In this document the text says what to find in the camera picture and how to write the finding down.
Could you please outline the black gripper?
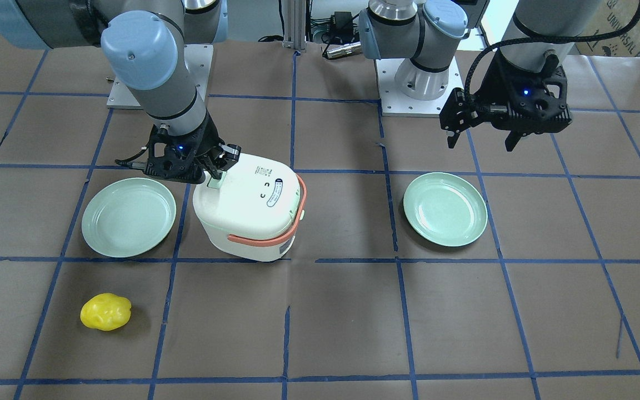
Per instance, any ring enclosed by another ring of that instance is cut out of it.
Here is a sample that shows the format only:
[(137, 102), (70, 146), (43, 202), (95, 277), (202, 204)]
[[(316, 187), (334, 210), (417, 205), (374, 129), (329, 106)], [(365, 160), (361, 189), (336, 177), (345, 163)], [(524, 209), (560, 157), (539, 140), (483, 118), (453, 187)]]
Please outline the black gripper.
[(207, 172), (207, 187), (221, 189), (228, 172), (241, 157), (242, 148), (224, 144), (210, 114), (192, 132), (173, 136), (166, 129), (153, 127), (149, 144), (164, 144), (162, 156), (149, 154), (146, 175), (155, 179), (201, 184)]

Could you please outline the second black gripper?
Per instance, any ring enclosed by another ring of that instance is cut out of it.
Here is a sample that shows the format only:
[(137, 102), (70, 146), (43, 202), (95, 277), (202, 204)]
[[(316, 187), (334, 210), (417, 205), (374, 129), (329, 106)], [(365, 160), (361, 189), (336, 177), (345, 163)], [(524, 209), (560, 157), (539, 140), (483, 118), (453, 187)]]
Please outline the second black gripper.
[(567, 104), (567, 78), (556, 54), (544, 56), (538, 72), (524, 71), (497, 51), (477, 93), (452, 89), (439, 114), (447, 145), (456, 147), (462, 132), (478, 124), (510, 130), (505, 139), (513, 152), (532, 133), (558, 133), (572, 123)]

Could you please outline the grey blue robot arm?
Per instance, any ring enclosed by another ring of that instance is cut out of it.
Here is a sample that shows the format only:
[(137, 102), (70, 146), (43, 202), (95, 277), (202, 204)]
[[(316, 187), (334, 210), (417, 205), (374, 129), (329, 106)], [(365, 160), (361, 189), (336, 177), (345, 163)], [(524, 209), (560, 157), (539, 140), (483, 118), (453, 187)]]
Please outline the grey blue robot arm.
[(220, 180), (241, 157), (226, 144), (185, 48), (224, 41), (226, 1), (0, 1), (0, 34), (25, 49), (100, 48), (153, 121), (147, 144), (115, 163), (153, 179)]

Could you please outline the second grey blue robot arm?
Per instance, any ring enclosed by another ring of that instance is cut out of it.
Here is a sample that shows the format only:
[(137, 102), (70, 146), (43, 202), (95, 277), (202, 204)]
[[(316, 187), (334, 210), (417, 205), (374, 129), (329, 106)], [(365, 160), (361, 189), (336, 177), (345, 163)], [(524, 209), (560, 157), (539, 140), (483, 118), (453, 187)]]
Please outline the second grey blue robot arm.
[(562, 61), (599, 7), (597, 1), (520, 1), (482, 83), (470, 92), (448, 85), (458, 45), (477, 25), (487, 1), (370, 1), (359, 13), (362, 51), (371, 60), (401, 59), (399, 90), (428, 101), (448, 98), (439, 114), (447, 143), (482, 123), (506, 130), (512, 151), (530, 134), (558, 133), (572, 123)]

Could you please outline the second white arm base plate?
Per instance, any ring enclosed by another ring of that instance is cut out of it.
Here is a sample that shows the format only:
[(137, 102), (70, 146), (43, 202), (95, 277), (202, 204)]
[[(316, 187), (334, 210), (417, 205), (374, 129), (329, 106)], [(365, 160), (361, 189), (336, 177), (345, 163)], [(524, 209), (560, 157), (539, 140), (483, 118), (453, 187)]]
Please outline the second white arm base plate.
[(376, 60), (382, 114), (439, 117), (451, 90), (463, 86), (455, 58), (439, 73), (420, 70), (409, 59)]

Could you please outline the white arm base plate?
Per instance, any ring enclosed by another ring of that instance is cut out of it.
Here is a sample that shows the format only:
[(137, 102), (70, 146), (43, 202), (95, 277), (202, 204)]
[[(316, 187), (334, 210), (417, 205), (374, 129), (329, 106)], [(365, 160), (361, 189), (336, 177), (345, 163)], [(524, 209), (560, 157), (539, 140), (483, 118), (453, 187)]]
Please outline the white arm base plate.
[[(208, 81), (214, 53), (215, 48), (211, 44), (188, 44), (184, 47), (185, 67), (192, 82), (196, 85), (199, 96), (204, 101), (207, 98)], [(162, 81), (162, 75), (167, 70), (174, 70), (169, 60), (163, 60), (160, 66), (144, 67), (143, 79), (133, 79), (132, 83), (142, 83), (144, 88), (150, 88), (153, 83)], [(115, 77), (107, 99), (107, 108), (142, 111), (143, 107), (140, 106), (129, 86), (127, 86), (127, 83), (131, 81), (130, 78), (129, 73), (124, 73), (122, 78)]]

